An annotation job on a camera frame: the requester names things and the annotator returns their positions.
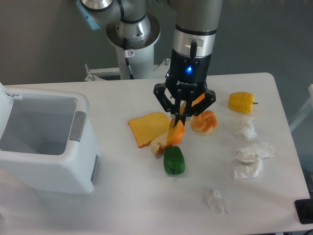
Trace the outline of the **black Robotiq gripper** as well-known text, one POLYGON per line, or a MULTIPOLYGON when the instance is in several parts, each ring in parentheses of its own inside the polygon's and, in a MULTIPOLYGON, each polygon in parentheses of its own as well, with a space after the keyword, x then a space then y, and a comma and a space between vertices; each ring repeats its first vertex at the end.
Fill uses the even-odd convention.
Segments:
POLYGON ((172 50, 169 76, 165 83, 155 85, 154 95, 164 111, 174 116, 175 122, 180 120, 181 99, 186 101, 182 121, 186 121, 191 116, 200 115, 216 101, 215 92, 207 89, 206 84, 210 60, 211 55, 191 59, 190 56, 172 50), (166 89, 174 95, 174 104, 165 94, 166 89), (196 95, 201 94, 204 97, 197 104, 192 105, 196 95))

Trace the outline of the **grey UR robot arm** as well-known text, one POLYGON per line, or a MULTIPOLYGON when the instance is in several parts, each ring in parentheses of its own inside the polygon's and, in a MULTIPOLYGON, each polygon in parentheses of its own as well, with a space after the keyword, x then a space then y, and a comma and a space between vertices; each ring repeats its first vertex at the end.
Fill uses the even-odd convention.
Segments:
MULTIPOLYGON (((216 101, 206 77, 223 3, 165 0, 163 4, 177 17, 166 81, 155 85, 154 94, 176 122, 185 122, 216 101)), ((160 26, 147 12, 146 1, 78 0, 76 6, 91 29, 106 30, 115 46, 121 79, 152 77, 160 26)))

